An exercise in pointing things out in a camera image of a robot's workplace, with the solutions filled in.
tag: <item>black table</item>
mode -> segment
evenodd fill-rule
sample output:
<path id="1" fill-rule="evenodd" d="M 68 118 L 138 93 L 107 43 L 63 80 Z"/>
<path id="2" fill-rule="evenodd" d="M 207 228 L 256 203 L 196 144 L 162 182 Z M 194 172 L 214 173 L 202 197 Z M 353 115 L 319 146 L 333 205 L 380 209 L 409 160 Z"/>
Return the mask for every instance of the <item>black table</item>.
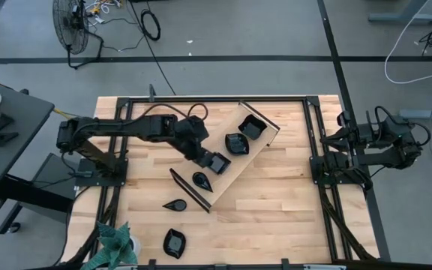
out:
<path id="1" fill-rule="evenodd" d="M 66 212 L 72 203 L 71 198 L 42 190 L 29 181 L 8 175 L 10 168 L 50 116 L 54 105 L 1 85 L 0 94 L 0 115 L 4 113 L 14 119 L 14 123 L 2 131 L 19 133 L 19 136 L 0 147 L 0 208 L 6 199 L 13 199 Z"/>

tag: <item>white cable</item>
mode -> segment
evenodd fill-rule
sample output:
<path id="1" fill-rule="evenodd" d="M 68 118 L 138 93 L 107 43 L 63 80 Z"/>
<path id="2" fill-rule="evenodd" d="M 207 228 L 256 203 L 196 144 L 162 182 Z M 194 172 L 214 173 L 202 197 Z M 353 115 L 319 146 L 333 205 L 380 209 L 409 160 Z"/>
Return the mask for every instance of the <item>white cable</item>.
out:
<path id="1" fill-rule="evenodd" d="M 411 20 L 408 22 L 408 24 L 406 25 L 406 27 L 404 27 L 403 31 L 401 32 L 401 34 L 399 35 L 399 37 L 396 40 L 396 44 L 394 45 L 393 49 L 391 50 L 391 52 L 389 53 L 388 57 L 386 57 L 386 60 L 384 61 L 384 74 L 386 75 L 386 79 L 388 79 L 388 81 L 390 81 L 391 83 L 395 83 L 395 84 L 408 84 L 408 83 L 415 83 L 418 81 L 422 81 L 422 80 L 426 80 L 429 78 L 432 78 L 432 75 L 430 76 L 424 76 L 422 78 L 418 78 L 418 79 L 411 79 L 409 81 L 395 81 L 393 79 L 391 79 L 388 75 L 388 60 L 391 57 L 391 55 L 393 54 L 393 52 L 396 50 L 396 47 L 399 44 L 399 41 L 401 40 L 401 38 L 404 35 L 404 32 L 406 31 L 406 29 L 411 25 L 411 23 L 413 22 L 413 20 L 416 18 L 416 16 L 418 16 L 418 14 L 423 10 L 423 8 L 425 8 L 426 4 L 429 2 L 430 0 L 427 0 L 423 6 L 418 10 L 418 12 L 416 12 L 414 14 L 414 16 L 411 18 Z"/>

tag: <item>fan stand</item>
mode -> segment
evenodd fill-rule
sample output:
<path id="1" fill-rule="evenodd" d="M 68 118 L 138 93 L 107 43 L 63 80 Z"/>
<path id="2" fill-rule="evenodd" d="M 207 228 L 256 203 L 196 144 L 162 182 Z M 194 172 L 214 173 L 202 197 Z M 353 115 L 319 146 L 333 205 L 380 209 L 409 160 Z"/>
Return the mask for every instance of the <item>fan stand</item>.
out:
<path id="1" fill-rule="evenodd" d="M 67 51 L 67 65 L 70 66 L 70 68 L 74 68 L 74 70 L 77 70 L 79 67 L 82 67 L 83 65 L 89 64 L 89 63 L 94 63 L 94 62 L 98 62 L 99 59 L 101 58 L 101 50 L 103 49 L 103 43 L 104 43 L 104 39 L 100 36 L 98 36 L 97 34 L 91 33 L 90 31 L 85 30 L 88 34 L 90 34 L 91 36 L 97 38 L 100 43 L 99 43 L 99 50 L 97 51 L 97 56 L 93 59 L 89 59 L 88 61 L 85 61 L 81 64 L 78 65 L 71 65 L 71 57 L 70 57 L 70 51 L 71 51 L 71 45 L 66 45 L 66 51 Z"/>

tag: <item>electric fan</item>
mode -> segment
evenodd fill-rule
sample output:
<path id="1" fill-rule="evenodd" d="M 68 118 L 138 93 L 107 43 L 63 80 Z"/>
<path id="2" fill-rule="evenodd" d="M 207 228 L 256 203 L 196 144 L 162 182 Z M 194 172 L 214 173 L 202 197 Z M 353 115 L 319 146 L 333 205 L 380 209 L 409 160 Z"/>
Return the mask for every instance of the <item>electric fan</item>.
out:
<path id="1" fill-rule="evenodd" d="M 67 64 L 75 70 L 83 65 L 96 62 L 101 57 L 104 40 L 88 30 L 88 15 L 83 0 L 53 0 L 52 21 L 59 42 L 67 51 Z M 88 45 L 88 36 L 100 41 L 96 58 L 84 61 L 78 65 L 71 65 L 70 53 L 82 53 Z"/>

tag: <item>wooden tray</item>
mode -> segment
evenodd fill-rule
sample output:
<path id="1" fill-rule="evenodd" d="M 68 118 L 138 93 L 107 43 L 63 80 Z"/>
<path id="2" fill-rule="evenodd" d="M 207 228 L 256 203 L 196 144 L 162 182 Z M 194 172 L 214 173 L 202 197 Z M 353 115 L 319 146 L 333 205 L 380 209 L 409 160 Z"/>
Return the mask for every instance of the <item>wooden tray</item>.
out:
<path id="1" fill-rule="evenodd" d="M 240 156 L 232 155 L 226 150 L 224 138 L 226 134 L 240 134 L 241 131 L 238 129 L 238 126 L 249 115 L 253 115 L 265 122 L 268 127 L 261 133 L 258 139 L 252 140 L 248 138 L 249 154 Z M 225 121 L 213 130 L 207 139 L 202 141 L 202 147 L 208 149 L 210 152 L 221 153 L 225 158 L 231 161 L 231 164 L 222 174 L 218 175 L 208 167 L 201 168 L 190 160 L 183 161 L 169 171 L 179 187 L 186 191 L 196 203 L 209 213 L 211 206 L 215 204 L 218 198 L 223 195 L 223 192 L 238 178 L 261 150 L 263 150 L 265 146 L 271 144 L 279 130 L 280 128 L 276 124 L 260 114 L 249 104 L 242 101 L 236 109 L 227 116 Z M 193 183 L 193 174 L 197 172 L 204 173 L 208 177 L 213 192 L 197 187 Z"/>

